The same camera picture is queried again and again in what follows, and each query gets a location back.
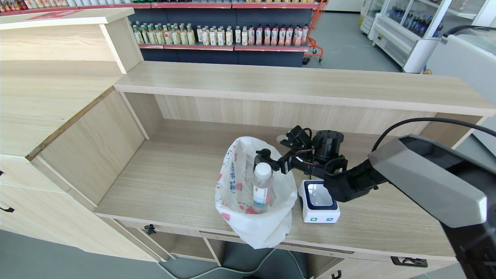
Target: black handle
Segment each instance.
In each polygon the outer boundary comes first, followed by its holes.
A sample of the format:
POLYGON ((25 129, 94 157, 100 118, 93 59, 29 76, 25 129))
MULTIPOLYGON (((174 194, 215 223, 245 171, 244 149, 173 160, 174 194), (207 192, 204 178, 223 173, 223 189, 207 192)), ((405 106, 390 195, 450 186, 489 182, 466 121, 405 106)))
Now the black handle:
POLYGON ((12 213, 15 210, 13 208, 7 208, 7 209, 0 208, 0 209, 3 210, 3 211, 5 211, 5 212, 8 212, 8 213, 12 213))
POLYGON ((149 224, 148 226, 145 226, 145 229, 146 229, 146 234, 148 234, 148 235, 152 235, 154 233, 157 233, 155 231, 155 226, 153 224, 149 224))
POLYGON ((391 261, 395 266, 406 266, 416 268, 426 268, 428 266, 426 259, 405 258, 402 261, 398 257, 391 257, 391 261))
POLYGON ((338 276, 334 276, 334 274, 331 274, 332 279, 340 279, 341 278, 341 270, 338 270, 338 276))

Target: robotic arm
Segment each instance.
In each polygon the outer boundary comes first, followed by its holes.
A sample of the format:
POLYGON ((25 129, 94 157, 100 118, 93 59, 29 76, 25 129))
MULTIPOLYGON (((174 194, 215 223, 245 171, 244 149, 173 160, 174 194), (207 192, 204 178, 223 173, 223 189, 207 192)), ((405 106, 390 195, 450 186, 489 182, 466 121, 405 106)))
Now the robotic arm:
POLYGON ((319 131, 311 138, 296 126, 280 143, 291 148, 279 160, 257 151, 283 174, 299 169, 324 180, 339 202, 348 202, 389 182, 436 218, 467 278, 496 278, 496 173, 435 141, 404 136, 383 144, 347 170, 339 155, 344 135, 319 131))

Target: refrigerator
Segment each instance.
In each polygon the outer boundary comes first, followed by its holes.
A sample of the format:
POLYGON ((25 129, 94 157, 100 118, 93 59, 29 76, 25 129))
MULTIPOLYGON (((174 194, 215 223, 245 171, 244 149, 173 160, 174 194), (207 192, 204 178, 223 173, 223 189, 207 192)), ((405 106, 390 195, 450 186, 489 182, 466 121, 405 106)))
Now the refrigerator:
POLYGON ((364 19, 360 25, 360 30, 365 34, 369 34, 372 29, 372 23, 375 19, 375 15, 380 13, 382 6, 384 5, 384 0, 370 0, 369 2, 364 2, 364 7, 366 12, 364 14, 364 19))
MULTIPOLYGON (((496 28, 465 25, 449 30, 427 61, 426 70, 459 77, 496 105, 496 28)), ((496 117, 484 119, 481 125, 496 130, 496 117)), ((481 131, 473 131, 473 135, 496 155, 494 137, 481 131)))
POLYGON ((420 73, 443 30, 489 26, 495 17, 496 0, 386 0, 368 38, 404 72, 420 73))

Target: countertop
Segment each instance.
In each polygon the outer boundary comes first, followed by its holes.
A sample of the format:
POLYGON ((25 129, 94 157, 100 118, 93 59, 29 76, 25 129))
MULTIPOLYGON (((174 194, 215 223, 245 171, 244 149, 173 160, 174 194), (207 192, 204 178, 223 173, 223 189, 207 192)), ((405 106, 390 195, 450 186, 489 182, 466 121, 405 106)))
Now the countertop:
MULTIPOLYGON (((95 213, 104 217, 173 225, 235 235, 214 205, 215 185, 227 148, 241 136, 277 147, 283 128, 164 120, 122 171, 95 213)), ((367 158, 377 135, 345 133, 341 153, 349 167, 367 158)), ((305 176, 293 172, 299 185, 305 176)), ((440 224, 390 184, 348 203, 340 203, 336 224, 303 223, 300 203, 293 207, 292 229, 284 242, 454 260, 440 224)))
POLYGON ((119 72, 114 62, 2 61, 0 153, 28 155, 112 87, 119 72))
POLYGON ((62 11, 68 13, 68 15, 63 17, 38 20, 28 19, 51 12, 1 16, 0 30, 59 25, 107 24, 134 14, 133 8, 84 9, 74 11, 62 11))
POLYGON ((496 107, 456 77, 360 70, 144 61, 121 92, 422 110, 492 116, 496 107))

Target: white plastic bag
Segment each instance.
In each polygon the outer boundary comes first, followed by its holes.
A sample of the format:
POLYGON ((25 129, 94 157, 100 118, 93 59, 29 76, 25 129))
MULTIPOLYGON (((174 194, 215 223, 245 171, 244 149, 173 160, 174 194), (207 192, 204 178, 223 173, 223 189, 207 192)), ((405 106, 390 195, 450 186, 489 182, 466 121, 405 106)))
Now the white plastic bag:
POLYGON ((265 213, 253 209, 253 161, 255 151, 267 148, 271 158, 281 154, 268 143, 241 137, 227 150, 215 189, 215 207, 242 240, 255 249, 274 247, 281 243, 291 229, 291 208, 297 188, 292 172, 274 172, 275 199, 265 213))

